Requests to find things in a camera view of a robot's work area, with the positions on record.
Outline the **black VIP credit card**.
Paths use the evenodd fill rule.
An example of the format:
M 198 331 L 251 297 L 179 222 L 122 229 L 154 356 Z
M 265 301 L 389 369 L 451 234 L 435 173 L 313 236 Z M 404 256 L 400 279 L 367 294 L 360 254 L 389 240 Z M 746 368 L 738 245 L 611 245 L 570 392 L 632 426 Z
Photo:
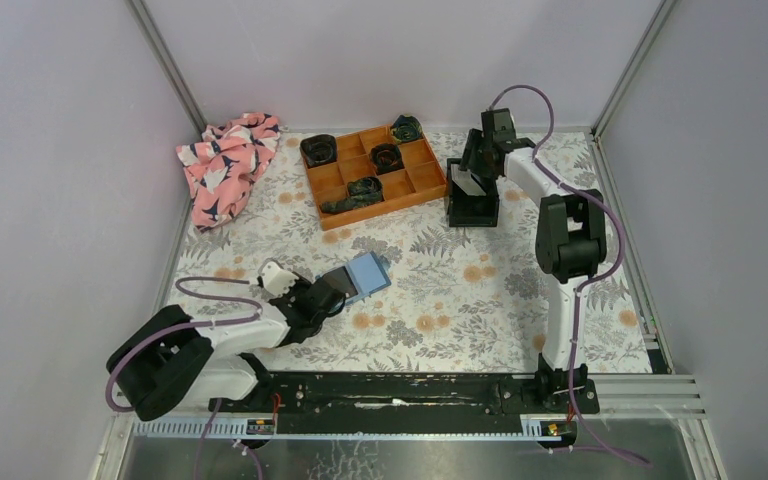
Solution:
M 359 290 L 348 266 L 334 268 L 321 278 L 335 290 L 341 292 L 348 301 L 358 296 Z

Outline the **blue leather card holder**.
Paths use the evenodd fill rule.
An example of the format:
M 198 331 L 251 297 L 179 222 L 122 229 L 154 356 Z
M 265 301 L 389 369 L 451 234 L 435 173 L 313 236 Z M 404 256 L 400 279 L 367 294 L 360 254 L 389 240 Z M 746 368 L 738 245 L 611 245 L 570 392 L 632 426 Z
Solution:
M 389 260 L 375 252 L 364 253 L 342 266 L 349 267 L 359 290 L 353 300 L 346 299 L 346 305 L 364 300 L 392 284 Z

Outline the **wooden compartment tray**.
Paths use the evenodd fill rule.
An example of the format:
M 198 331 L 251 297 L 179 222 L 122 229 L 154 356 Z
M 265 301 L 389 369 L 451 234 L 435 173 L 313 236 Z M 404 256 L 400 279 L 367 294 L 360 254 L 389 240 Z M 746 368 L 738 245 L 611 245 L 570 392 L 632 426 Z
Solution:
M 338 148 L 337 161 L 334 163 L 308 168 L 302 159 L 322 229 L 333 230 L 418 206 L 440 199 L 447 193 L 445 174 L 424 133 L 420 140 L 396 144 L 403 157 L 403 169 L 383 175 L 376 174 L 369 153 L 379 144 L 395 144 L 389 128 L 385 125 L 334 136 Z M 347 197 L 349 182 L 368 176 L 378 177 L 383 184 L 383 202 L 341 214 L 321 211 L 320 205 L 323 202 Z

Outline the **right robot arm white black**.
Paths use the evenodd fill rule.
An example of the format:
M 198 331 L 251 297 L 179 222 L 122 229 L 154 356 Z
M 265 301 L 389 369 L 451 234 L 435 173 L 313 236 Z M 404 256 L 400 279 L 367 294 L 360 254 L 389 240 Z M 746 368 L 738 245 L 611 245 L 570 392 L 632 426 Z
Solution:
M 573 371 L 581 332 L 580 289 L 607 257 L 603 197 L 562 180 L 538 157 L 538 145 L 520 137 L 509 109 L 487 110 L 468 133 L 461 157 L 448 163 L 447 213 L 452 226 L 494 227 L 500 209 L 497 180 L 518 186 L 538 208 L 535 258 L 547 275 L 549 308 L 538 367 Z

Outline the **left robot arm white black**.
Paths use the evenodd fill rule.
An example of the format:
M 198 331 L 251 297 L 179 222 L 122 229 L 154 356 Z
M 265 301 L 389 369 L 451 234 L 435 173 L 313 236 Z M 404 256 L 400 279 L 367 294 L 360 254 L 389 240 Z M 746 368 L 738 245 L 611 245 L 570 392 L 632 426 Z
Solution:
M 181 404 L 236 401 L 256 411 L 269 401 L 269 375 L 257 349 L 300 344 L 342 312 L 347 296 L 272 263 L 255 286 L 264 303 L 238 298 L 240 316 L 193 317 L 178 304 L 157 311 L 108 358 L 104 398 L 119 413 L 158 419 Z

